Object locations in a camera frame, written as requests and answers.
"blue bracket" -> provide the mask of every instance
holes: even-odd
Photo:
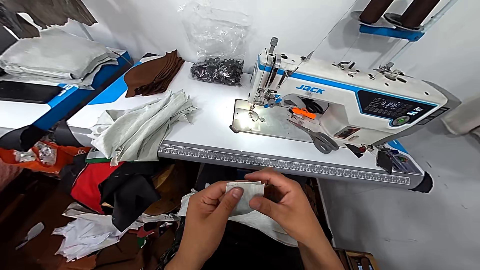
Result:
[[[360,25],[360,33],[384,37],[396,37],[401,39],[407,39],[411,42],[418,41],[425,34],[423,32],[410,31],[401,28],[373,27],[368,25]]]

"sewing machine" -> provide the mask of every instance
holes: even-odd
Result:
[[[392,71],[391,64],[358,70],[355,63],[332,64],[310,59],[311,54],[275,54],[276,42],[271,45],[258,55],[248,101],[235,103],[231,128],[236,132],[311,142],[287,121],[291,119],[327,134],[340,147],[380,146],[412,134],[459,104],[445,89]],[[310,111],[314,119],[292,113],[312,102],[320,107]]]

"measuring ruler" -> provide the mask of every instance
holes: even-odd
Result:
[[[216,163],[226,166],[237,166],[246,169],[260,169],[263,167],[277,168],[279,171],[319,177],[324,179],[337,180],[340,178],[354,178],[365,181],[377,181],[391,184],[410,185],[410,178],[406,176],[389,175],[375,172],[365,172],[346,168],[331,167],[314,164],[302,160],[301,162],[281,157],[268,157],[255,153],[241,151],[226,152],[225,149],[214,149],[213,147],[198,148],[198,146],[170,143],[164,141],[158,149],[158,156],[180,160],[191,160],[196,162]]]

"smartphone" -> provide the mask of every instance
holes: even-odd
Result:
[[[0,100],[45,104],[62,91],[60,86],[0,81]]]

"white wall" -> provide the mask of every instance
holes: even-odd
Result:
[[[252,35],[245,65],[246,70],[251,71],[256,55],[269,46],[271,37],[279,37],[279,51],[308,54],[352,4],[351,11],[362,10],[369,0],[202,1],[209,1],[216,8],[236,10],[252,17]],[[181,16],[177,12],[186,0],[84,2],[99,21],[99,24],[89,27],[96,41],[128,49],[137,58],[146,52],[163,55],[166,51],[178,49],[187,61],[196,60],[196,50],[188,43]],[[388,11],[402,13],[410,2],[395,0]],[[434,12],[446,2],[441,0]],[[436,82],[461,99],[480,92],[479,78],[474,75],[476,62],[480,60],[476,46],[480,41],[476,22],[479,8],[480,1],[459,1],[426,36],[410,48],[395,67],[409,75]],[[359,34],[358,27],[357,22],[350,20],[348,12],[314,57],[332,62],[353,60],[361,69],[371,69],[385,64],[388,56],[405,43],[393,38]],[[76,25],[67,28],[72,33],[82,34]]]
[[[178,7],[185,0],[84,0],[99,21],[89,31],[96,41],[128,49],[140,58],[178,49],[196,60],[188,44]],[[354,0],[211,0],[217,8],[252,16],[246,57],[250,70],[270,38],[277,50],[308,54],[327,35]],[[389,11],[402,13],[411,0],[395,0]],[[447,0],[441,0],[439,10]],[[352,10],[362,10],[358,0]],[[462,100],[480,93],[478,0],[461,0],[396,63],[396,68],[448,89]],[[82,34],[77,25],[68,31]],[[358,23],[346,15],[314,57],[353,60],[360,69],[385,64],[405,42],[358,34]],[[403,140],[421,166],[432,173],[431,194],[377,185],[325,183],[329,214],[339,246],[372,252],[384,270],[478,269],[480,265],[479,144],[472,137],[445,136],[430,127]]]

